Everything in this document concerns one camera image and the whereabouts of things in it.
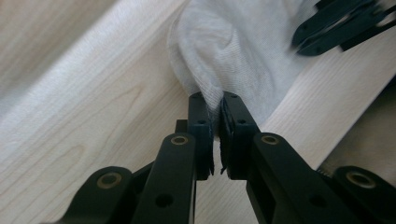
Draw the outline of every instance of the white towel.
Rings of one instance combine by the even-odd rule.
[[[214,121],[223,91],[261,125],[309,58],[290,46],[317,1],[191,0],[170,29],[171,64],[187,94],[203,93]]]

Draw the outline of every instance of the wood grain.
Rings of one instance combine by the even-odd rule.
[[[187,117],[165,47],[183,4],[2,3],[0,223],[55,221],[96,170],[155,159]],[[262,130],[320,164],[396,73],[395,40],[391,29],[314,60]],[[215,159],[216,175],[198,183],[196,223],[257,223],[245,183],[219,175],[218,144]]]

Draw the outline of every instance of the wooden table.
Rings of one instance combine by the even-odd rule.
[[[187,117],[165,46],[183,1],[2,4],[0,223],[55,221],[89,175],[138,170]],[[317,167],[395,73],[396,29],[333,49],[298,76],[262,131],[284,136]],[[196,223],[257,223],[245,182],[220,175],[219,144],[214,151]]]

